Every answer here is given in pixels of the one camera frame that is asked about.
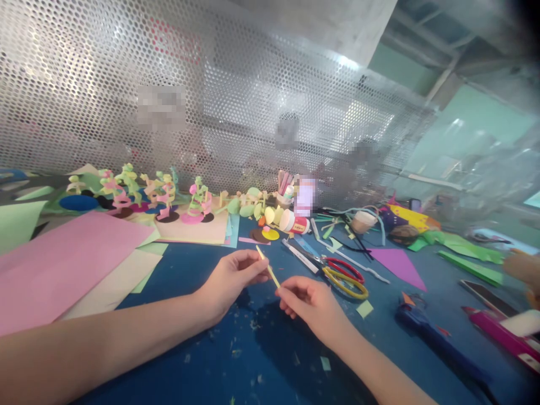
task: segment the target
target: glue gun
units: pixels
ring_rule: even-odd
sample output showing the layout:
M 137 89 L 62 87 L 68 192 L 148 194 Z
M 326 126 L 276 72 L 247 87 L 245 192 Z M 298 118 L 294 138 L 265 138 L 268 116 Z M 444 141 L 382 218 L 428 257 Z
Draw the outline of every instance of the glue gun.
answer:
M 402 302 L 395 317 L 399 322 L 418 333 L 423 341 L 445 360 L 458 376 L 470 378 L 493 404 L 497 404 L 489 390 L 489 384 L 492 381 L 491 376 L 461 353 L 450 342 L 448 337 L 429 321 L 424 311 L 414 304 Z

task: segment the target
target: person's right hand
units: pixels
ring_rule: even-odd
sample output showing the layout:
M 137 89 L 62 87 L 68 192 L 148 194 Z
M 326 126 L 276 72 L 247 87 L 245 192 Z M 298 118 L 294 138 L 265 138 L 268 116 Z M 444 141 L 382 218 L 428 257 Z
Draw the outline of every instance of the person's right hand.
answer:
M 340 344 L 354 326 L 336 301 L 330 286 L 308 277 L 294 276 L 276 290 L 280 308 L 292 319 L 298 315 L 327 347 Z

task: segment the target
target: purple paper triangle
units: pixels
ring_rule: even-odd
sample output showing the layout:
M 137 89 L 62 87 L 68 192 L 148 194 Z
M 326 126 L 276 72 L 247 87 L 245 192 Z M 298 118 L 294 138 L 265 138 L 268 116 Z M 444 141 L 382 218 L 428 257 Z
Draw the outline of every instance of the purple paper triangle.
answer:
M 415 266 L 409 260 L 407 254 L 401 249 L 370 249 L 371 255 L 384 267 L 394 273 L 403 281 L 427 291 L 426 285 L 420 278 Z

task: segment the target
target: scissors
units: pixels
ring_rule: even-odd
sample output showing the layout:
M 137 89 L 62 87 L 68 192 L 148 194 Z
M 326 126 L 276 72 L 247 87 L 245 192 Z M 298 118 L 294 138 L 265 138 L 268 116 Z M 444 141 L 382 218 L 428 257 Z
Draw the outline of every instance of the scissors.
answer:
M 298 257 L 302 263 L 304 263 L 313 273 L 317 274 L 319 270 L 325 274 L 325 276 L 341 291 L 356 299 L 366 299 L 369 296 L 369 292 L 363 286 L 364 278 L 362 275 L 350 264 L 345 263 L 342 260 L 336 258 L 321 258 L 315 256 L 302 248 L 293 247 L 287 240 L 282 239 L 282 242 L 289 250 Z M 343 267 L 345 267 L 352 274 L 348 273 Z M 361 294 L 349 290 L 338 279 L 341 279 L 349 284 L 352 284 L 361 291 Z

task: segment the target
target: perforated metal sheet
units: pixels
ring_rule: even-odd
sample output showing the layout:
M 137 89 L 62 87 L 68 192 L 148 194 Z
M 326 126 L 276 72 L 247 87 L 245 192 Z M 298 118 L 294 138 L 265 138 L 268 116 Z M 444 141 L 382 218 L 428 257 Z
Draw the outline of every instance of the perforated metal sheet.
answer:
M 382 196 L 435 116 L 223 1 L 4 0 L 0 50 L 7 167 L 175 166 L 182 187 L 201 175 L 215 192 L 275 190 L 281 168 L 319 178 L 321 203 L 356 206 Z M 139 86 L 183 88 L 185 129 L 140 126 Z

